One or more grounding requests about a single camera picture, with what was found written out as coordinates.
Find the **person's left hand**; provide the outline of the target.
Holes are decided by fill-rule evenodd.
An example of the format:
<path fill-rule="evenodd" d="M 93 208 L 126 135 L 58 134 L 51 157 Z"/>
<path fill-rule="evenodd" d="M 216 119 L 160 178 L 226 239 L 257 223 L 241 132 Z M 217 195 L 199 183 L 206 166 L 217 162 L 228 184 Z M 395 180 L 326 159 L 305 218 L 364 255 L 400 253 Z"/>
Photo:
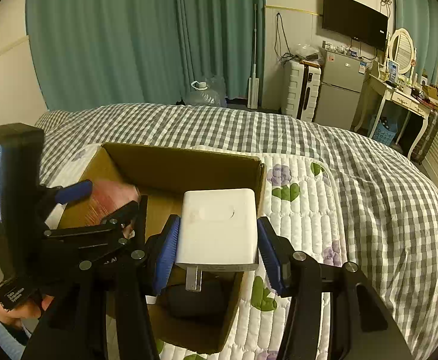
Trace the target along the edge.
<path fill-rule="evenodd" d="M 22 320 L 39 319 L 54 300 L 53 296 L 43 295 L 40 303 L 32 298 L 26 299 L 21 305 L 7 311 L 0 303 L 0 322 L 15 329 L 22 327 Z"/>

